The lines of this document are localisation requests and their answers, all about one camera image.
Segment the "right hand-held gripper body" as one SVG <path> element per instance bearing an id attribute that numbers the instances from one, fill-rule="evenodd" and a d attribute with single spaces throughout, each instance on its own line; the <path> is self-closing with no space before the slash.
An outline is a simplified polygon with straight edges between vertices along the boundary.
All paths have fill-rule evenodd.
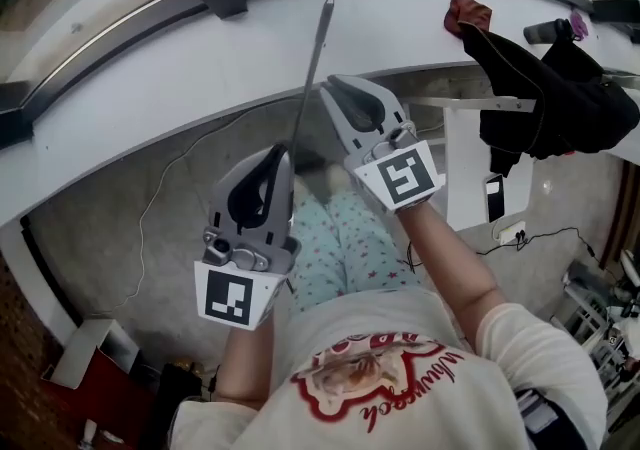
<path id="1" fill-rule="evenodd" d="M 426 202 L 444 186 L 446 177 L 437 172 L 429 144 L 417 138 L 410 122 L 386 132 L 358 132 L 347 139 L 346 149 L 346 170 L 385 212 Z"/>

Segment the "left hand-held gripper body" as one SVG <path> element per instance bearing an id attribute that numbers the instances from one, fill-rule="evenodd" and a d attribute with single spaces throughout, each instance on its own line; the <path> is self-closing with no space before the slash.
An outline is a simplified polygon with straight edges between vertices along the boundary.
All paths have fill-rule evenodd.
<path id="1" fill-rule="evenodd" d="M 194 263 L 198 315 L 233 328 L 253 331 L 271 313 L 301 250 L 287 236 L 277 246 L 272 233 L 263 242 L 207 227 L 205 252 Z"/>

